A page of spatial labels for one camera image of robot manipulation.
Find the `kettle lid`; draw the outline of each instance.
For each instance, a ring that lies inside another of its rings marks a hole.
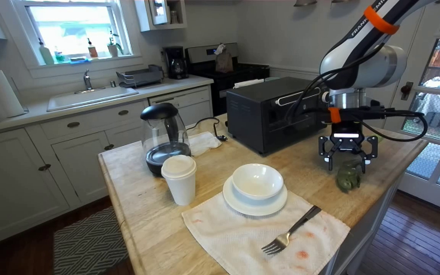
[[[163,118],[174,117],[178,109],[171,103],[164,102],[148,106],[140,114],[142,120],[162,120]]]

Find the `kitchen counter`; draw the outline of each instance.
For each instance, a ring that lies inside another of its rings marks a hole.
[[[29,112],[24,115],[19,115],[17,117],[0,118],[0,130],[21,127],[23,125],[27,125],[35,122],[52,120],[57,117],[63,117],[67,115],[92,111],[113,105],[138,101],[141,99],[146,99],[147,97],[157,96],[161,94],[168,94],[170,92],[177,92],[183,89],[190,89],[193,87],[209,85],[211,83],[213,83],[213,80],[209,78],[204,78],[194,75],[190,75],[189,78],[182,80],[164,78],[161,84],[154,84],[154,85],[139,87],[135,89],[136,91],[138,91],[138,94],[133,94],[130,96],[119,97],[117,99],[110,99],[106,101],[82,105],[74,108],[67,108],[64,110],[53,111],[53,112],[47,112],[47,105],[49,103],[49,99],[40,100],[36,102],[28,102],[28,103],[22,102],[26,106],[26,108],[28,108]]]
[[[226,134],[223,123],[226,115],[218,118],[222,121],[217,126],[218,133]],[[189,134],[213,131],[212,124],[212,121],[201,122]],[[319,135],[329,132],[330,128],[326,128],[266,157],[230,138],[219,148],[195,157],[196,198],[187,206],[176,205],[166,181],[152,176],[145,164],[141,142],[100,154],[101,169],[135,273],[225,273],[196,242],[186,228],[181,213],[221,192],[225,180],[243,164],[256,162],[274,167],[283,175],[288,190],[340,219],[353,232],[359,226],[359,221],[367,220],[367,214],[373,211],[372,206],[382,201],[380,198],[389,197],[387,200],[391,201],[398,178],[428,143],[422,139],[412,142],[384,139],[379,143],[378,158],[372,160],[362,176],[361,187],[345,194],[335,185],[335,175],[340,163],[354,156],[336,153],[334,170],[328,171],[327,163],[318,155],[317,139]],[[382,132],[396,138],[406,137],[385,130]],[[388,204],[380,209],[386,212]],[[378,225],[381,223],[377,218],[373,220]]]

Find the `toaster oven handle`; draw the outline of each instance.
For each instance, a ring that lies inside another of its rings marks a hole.
[[[311,97],[313,97],[313,96],[317,96],[317,95],[319,95],[319,94],[322,92],[322,90],[321,90],[319,87],[316,87],[316,89],[318,89],[318,93],[317,93],[317,94],[313,94],[313,95],[311,95],[311,96],[304,97],[302,100],[309,99],[309,98],[311,98]],[[291,102],[288,102],[288,103],[285,103],[285,104],[280,104],[280,100],[281,100],[281,99],[286,99],[287,97],[290,97],[290,96],[293,96],[293,95],[296,95],[296,94],[301,94],[301,93],[302,93],[302,92],[297,92],[297,93],[295,93],[295,94],[290,94],[290,95],[287,95],[287,96],[282,96],[282,97],[280,97],[279,99],[276,99],[276,101],[275,101],[274,103],[276,103],[276,105],[278,105],[278,106],[285,106],[285,105],[288,105],[288,104],[294,103],[296,100],[291,101]]]

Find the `paper cup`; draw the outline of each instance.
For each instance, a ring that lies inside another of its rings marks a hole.
[[[196,195],[196,162],[188,155],[175,155],[162,164],[161,174],[166,179],[174,202],[188,205]]]

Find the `white cup lid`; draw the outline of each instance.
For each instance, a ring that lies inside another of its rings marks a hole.
[[[168,178],[180,178],[196,170],[196,162],[188,155],[175,155],[162,164],[162,175]]]

